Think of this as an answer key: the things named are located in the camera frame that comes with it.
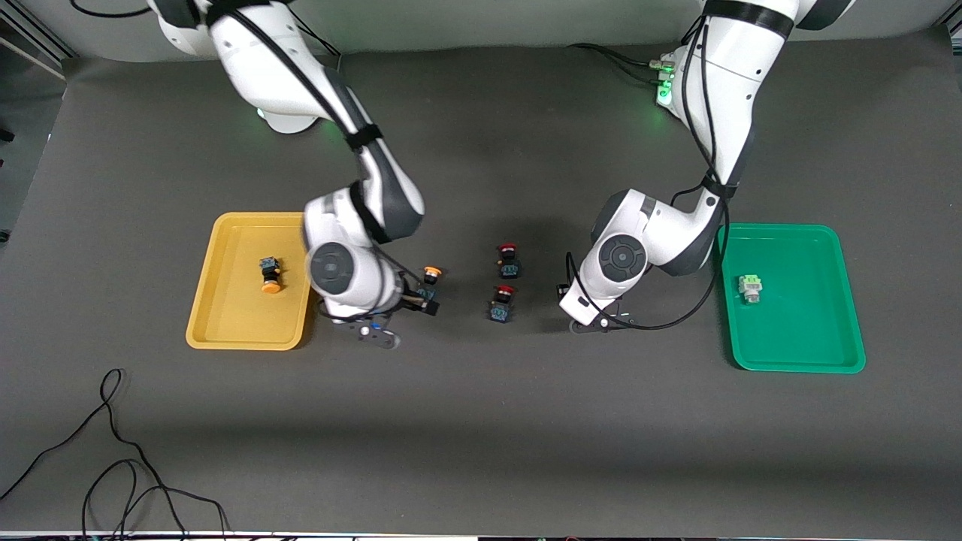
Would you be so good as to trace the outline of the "metal frame rail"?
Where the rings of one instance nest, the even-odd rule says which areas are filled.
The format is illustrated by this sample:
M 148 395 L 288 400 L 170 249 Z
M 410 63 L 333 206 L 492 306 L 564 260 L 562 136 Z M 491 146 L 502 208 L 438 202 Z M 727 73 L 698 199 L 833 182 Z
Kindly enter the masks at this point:
M 65 82 L 62 63 L 76 51 L 21 0 L 0 0 L 0 50 L 6 50 L 59 81 Z

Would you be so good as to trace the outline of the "dark grey table mat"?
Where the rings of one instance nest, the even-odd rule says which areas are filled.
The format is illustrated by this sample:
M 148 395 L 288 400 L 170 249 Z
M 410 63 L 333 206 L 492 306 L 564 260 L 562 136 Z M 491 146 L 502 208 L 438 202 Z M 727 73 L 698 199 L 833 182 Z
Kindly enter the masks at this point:
M 77 59 L 0 256 L 0 531 L 79 530 L 130 446 L 236 530 L 962 538 L 962 92 L 945 29 L 787 45 L 733 219 L 839 236 L 867 365 L 735 367 L 722 309 L 579 336 L 555 287 L 609 195 L 700 178 L 649 90 L 573 49 L 364 54 L 343 70 L 422 190 L 406 266 L 449 271 L 401 345 L 316 319 L 289 352 L 186 323 L 214 220 L 291 211 L 357 170 L 335 130 L 275 134 L 216 62 Z M 520 275 L 498 275 L 498 247 Z M 495 287 L 515 288 L 508 323 Z

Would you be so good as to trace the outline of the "yellow plastic tray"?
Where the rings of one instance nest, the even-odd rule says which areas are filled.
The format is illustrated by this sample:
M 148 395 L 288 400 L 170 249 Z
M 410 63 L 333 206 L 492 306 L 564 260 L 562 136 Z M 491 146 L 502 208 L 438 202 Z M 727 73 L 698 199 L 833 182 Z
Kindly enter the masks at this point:
M 310 303 L 304 219 L 298 212 L 230 212 L 213 225 L 192 304 L 193 349 L 286 352 L 301 342 Z M 275 257 L 283 288 L 261 291 L 260 260 Z

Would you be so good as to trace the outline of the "green plastic tray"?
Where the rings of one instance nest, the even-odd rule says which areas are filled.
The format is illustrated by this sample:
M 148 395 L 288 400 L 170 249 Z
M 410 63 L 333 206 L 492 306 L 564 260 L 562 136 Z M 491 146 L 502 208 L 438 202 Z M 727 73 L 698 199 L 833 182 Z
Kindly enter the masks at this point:
M 736 366 L 752 372 L 856 374 L 866 353 L 837 233 L 825 225 L 733 223 L 717 236 Z M 759 304 L 741 275 L 763 282 Z

